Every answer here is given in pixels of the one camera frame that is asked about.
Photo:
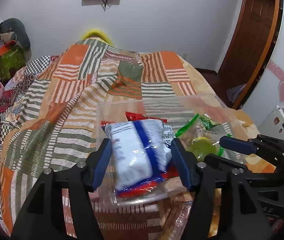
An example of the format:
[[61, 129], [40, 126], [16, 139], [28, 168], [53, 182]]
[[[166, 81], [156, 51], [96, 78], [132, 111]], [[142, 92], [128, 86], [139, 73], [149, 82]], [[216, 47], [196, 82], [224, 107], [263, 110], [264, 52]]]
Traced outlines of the green snack packet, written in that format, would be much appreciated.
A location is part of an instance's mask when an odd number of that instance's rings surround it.
[[200, 115], [199, 118], [206, 130], [211, 130], [212, 128], [220, 125], [219, 122], [213, 120], [207, 114]]

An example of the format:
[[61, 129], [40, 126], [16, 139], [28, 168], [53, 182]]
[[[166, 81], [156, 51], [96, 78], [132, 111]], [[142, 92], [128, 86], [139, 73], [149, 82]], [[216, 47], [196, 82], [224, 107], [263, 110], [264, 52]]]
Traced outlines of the blue white snack packet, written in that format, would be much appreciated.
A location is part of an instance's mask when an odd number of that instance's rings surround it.
[[111, 140], [117, 197], [142, 196], [178, 176], [171, 154], [175, 133], [160, 120], [104, 123]]

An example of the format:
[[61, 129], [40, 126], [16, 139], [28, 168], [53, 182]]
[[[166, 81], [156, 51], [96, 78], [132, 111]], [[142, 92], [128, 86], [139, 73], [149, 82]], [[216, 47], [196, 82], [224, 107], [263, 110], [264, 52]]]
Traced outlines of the red snack packet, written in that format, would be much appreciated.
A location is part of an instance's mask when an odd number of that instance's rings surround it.
[[150, 117], [150, 116], [146, 116], [146, 115], [139, 114], [139, 113], [126, 112], [125, 116], [126, 116], [128, 121], [140, 121], [140, 120], [152, 119], [152, 120], [160, 120], [164, 124], [167, 124], [167, 119], [157, 118], [157, 117]]

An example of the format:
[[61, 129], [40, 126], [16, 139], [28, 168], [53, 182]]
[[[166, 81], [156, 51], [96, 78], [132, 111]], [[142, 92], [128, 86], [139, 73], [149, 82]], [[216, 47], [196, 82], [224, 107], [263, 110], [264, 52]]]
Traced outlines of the green round plastic container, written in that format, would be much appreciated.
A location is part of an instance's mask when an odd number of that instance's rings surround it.
[[220, 146], [214, 140], [206, 137], [197, 137], [192, 140], [187, 147], [187, 151], [191, 152], [198, 161], [203, 161], [208, 154], [218, 155]]

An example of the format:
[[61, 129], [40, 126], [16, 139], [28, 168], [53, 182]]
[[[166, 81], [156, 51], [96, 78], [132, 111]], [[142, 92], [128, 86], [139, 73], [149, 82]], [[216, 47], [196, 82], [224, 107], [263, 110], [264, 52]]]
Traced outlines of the clear plastic storage bin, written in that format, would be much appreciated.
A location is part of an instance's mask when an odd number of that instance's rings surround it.
[[184, 147], [203, 160], [214, 153], [241, 164], [244, 154], [220, 146], [222, 136], [246, 139], [234, 112], [215, 94], [176, 96], [97, 106], [96, 139], [108, 138], [113, 154], [98, 189], [107, 207], [146, 204], [185, 191], [171, 155], [178, 130]]

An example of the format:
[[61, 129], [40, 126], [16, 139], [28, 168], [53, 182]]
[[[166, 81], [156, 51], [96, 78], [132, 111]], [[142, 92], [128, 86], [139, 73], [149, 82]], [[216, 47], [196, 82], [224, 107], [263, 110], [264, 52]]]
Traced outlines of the patchwork orange bed blanket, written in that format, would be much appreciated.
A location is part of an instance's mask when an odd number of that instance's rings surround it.
[[99, 38], [59, 56], [43, 56], [16, 72], [0, 105], [0, 236], [45, 168], [61, 171], [96, 148], [99, 102], [145, 100], [128, 110], [166, 119], [174, 130], [200, 111], [241, 139], [258, 130], [243, 111], [222, 110], [205, 78], [176, 53], [137, 53]]

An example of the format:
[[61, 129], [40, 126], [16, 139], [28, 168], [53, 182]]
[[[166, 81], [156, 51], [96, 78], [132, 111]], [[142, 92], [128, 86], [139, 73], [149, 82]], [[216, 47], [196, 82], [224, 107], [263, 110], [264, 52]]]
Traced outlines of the wooden door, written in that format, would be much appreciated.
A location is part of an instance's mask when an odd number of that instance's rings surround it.
[[218, 74], [227, 106], [237, 109], [247, 97], [271, 47], [280, 0], [242, 0], [237, 24]]

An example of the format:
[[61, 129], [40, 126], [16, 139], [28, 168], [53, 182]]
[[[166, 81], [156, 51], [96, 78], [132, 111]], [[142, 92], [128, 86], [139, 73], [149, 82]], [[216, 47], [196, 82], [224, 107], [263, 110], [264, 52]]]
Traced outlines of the pile of clothes and boxes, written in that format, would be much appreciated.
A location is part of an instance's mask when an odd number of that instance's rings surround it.
[[7, 81], [31, 59], [31, 42], [17, 18], [0, 23], [0, 80]]

